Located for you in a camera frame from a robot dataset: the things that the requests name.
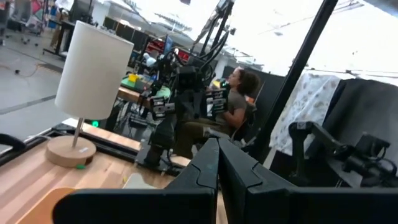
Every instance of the gray floor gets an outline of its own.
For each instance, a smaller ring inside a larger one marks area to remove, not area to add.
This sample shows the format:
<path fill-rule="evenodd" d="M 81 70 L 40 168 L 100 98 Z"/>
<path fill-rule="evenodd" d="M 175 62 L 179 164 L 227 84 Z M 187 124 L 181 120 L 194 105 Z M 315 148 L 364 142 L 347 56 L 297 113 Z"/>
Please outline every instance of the gray floor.
<path fill-rule="evenodd" d="M 12 37 L 6 39 L 6 46 L 0 47 L 0 133 L 25 139 L 69 117 L 54 105 L 60 74 L 37 67 L 38 63 L 63 67 L 63 61 L 42 54 L 43 47 L 49 45 L 50 32 L 40 38 L 29 37 L 27 45 L 20 41 L 20 34 L 9 34 Z"/>

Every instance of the black pole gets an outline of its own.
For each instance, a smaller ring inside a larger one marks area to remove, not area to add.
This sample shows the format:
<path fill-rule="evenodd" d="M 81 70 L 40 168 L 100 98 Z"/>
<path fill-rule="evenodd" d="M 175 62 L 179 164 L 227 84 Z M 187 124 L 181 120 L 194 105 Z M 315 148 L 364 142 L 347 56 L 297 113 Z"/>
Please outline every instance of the black pole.
<path fill-rule="evenodd" d="M 264 163 L 270 151 L 269 141 L 271 138 L 271 132 L 274 129 L 280 114 L 282 113 L 287 100 L 292 93 L 294 86 L 300 78 L 300 75 L 311 56 L 312 50 L 314 49 L 319 36 L 326 26 L 338 0 L 323 0 L 317 15 L 315 16 L 312 25 L 305 36 L 304 42 L 298 51 L 293 64 L 285 78 L 285 81 L 280 89 L 278 97 L 272 105 L 272 109 L 268 114 L 267 119 L 261 125 L 261 130 L 257 135 L 254 144 L 249 147 L 249 155 L 261 164 Z"/>
<path fill-rule="evenodd" d="M 226 7 L 226 9 L 223 12 L 223 20 L 221 21 L 220 27 L 218 28 L 216 37 L 213 40 L 213 43 L 211 45 L 211 49 L 214 49 L 218 43 L 218 41 L 220 40 L 221 34 L 223 33 L 226 21 L 228 20 L 229 15 L 232 12 L 232 7 L 234 6 L 234 2 L 230 1 Z M 213 56 L 213 54 L 209 54 L 207 60 L 209 60 L 211 57 Z"/>
<path fill-rule="evenodd" d="M 201 51 L 200 51 L 200 56 L 206 54 L 207 43 L 208 43 L 209 40 L 210 40 L 211 33 L 213 32 L 214 26 L 215 26 L 216 23 L 218 22 L 218 19 L 219 19 L 219 17 L 217 16 L 217 17 L 215 17 L 215 18 L 213 19 L 213 21 L 211 22 L 209 31 L 208 31 L 207 36 L 206 36 L 206 39 L 205 39 L 205 43 L 203 44 L 203 46 L 202 46 L 202 48 L 201 48 Z"/>

